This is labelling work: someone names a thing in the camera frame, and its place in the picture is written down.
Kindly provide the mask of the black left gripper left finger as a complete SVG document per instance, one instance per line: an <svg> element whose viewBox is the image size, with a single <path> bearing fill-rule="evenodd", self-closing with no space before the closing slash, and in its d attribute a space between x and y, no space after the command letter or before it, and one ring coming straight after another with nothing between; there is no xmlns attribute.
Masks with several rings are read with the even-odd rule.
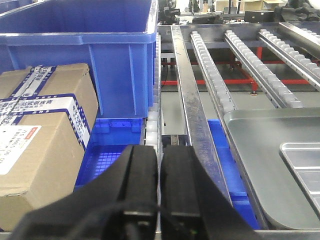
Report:
<svg viewBox="0 0 320 240"><path fill-rule="evenodd" d="M152 240L157 222L155 149L127 146L96 179L27 213L11 240Z"/></svg>

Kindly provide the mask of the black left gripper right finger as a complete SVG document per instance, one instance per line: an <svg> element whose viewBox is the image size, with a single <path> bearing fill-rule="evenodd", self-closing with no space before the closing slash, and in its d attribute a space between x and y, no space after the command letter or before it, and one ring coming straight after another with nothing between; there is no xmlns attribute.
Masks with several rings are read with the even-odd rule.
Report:
<svg viewBox="0 0 320 240"><path fill-rule="evenodd" d="M169 145L160 171L164 240L258 240L260 235L241 217L208 176L194 148Z"/></svg>

